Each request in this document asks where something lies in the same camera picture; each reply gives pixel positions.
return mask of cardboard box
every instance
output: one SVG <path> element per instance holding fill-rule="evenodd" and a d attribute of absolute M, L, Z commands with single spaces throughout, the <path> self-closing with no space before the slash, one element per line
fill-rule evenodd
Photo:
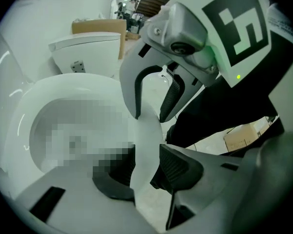
<path fill-rule="evenodd" d="M 123 59 L 126 37 L 126 20 L 122 19 L 101 19 L 72 23 L 72 33 L 87 32 L 116 32 L 121 34 L 121 46 L 118 59 Z"/>
<path fill-rule="evenodd" d="M 138 40 L 141 36 L 139 34 L 131 33 L 131 32 L 126 32 L 126 37 L 129 40 Z"/>
<path fill-rule="evenodd" d="M 224 136 L 228 152 L 246 147 L 257 140 L 269 128 L 266 117 L 235 127 Z"/>

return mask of toilet tank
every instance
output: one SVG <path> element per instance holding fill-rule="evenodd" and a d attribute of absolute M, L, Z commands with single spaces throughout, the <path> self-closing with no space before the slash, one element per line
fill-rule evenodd
<path fill-rule="evenodd" d="M 73 34 L 49 44 L 63 74 L 91 73 L 112 77 L 118 67 L 121 34 L 90 32 Z"/>
<path fill-rule="evenodd" d="M 13 113 L 31 87 L 32 84 L 21 72 L 21 67 L 0 34 L 0 168 L 4 169 L 3 150 Z"/>

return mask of toilet seat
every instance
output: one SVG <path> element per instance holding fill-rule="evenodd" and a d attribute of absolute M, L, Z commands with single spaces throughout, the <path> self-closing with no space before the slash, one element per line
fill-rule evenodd
<path fill-rule="evenodd" d="M 92 74 L 65 74 L 35 83 L 23 95 L 14 111 L 4 147 L 3 169 L 13 183 L 15 197 L 44 175 L 30 153 L 30 133 L 36 116 L 48 103 L 78 95 L 112 99 L 122 112 L 129 115 L 123 102 L 120 84 L 116 80 Z M 129 121 L 135 133 L 136 164 L 140 165 L 133 174 L 137 182 L 131 187 L 138 189 L 143 186 L 140 181 L 150 181 L 158 167 L 158 145 L 162 142 L 162 130 L 151 106 L 145 102 L 142 103 L 139 122 L 133 118 Z"/>

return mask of toilet rim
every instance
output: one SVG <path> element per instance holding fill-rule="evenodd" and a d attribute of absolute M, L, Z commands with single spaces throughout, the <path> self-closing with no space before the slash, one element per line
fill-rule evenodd
<path fill-rule="evenodd" d="M 95 74 L 64 74 L 33 84 L 16 107 L 4 148 L 5 162 L 2 169 L 9 174 L 11 180 L 15 180 L 16 195 L 44 175 L 34 163 L 29 146 L 31 127 L 37 114 L 54 100 L 76 95 L 97 95 L 102 99 L 120 98 L 116 103 L 125 107 L 120 83 L 108 77 Z"/>

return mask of screw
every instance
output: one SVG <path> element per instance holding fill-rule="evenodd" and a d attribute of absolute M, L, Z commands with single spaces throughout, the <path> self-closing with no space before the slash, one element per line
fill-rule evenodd
<path fill-rule="evenodd" d="M 159 28 L 155 28 L 155 29 L 154 29 L 154 34 L 155 34 L 156 36 L 159 36 L 160 33 L 161 33 L 161 30 L 160 30 Z"/>

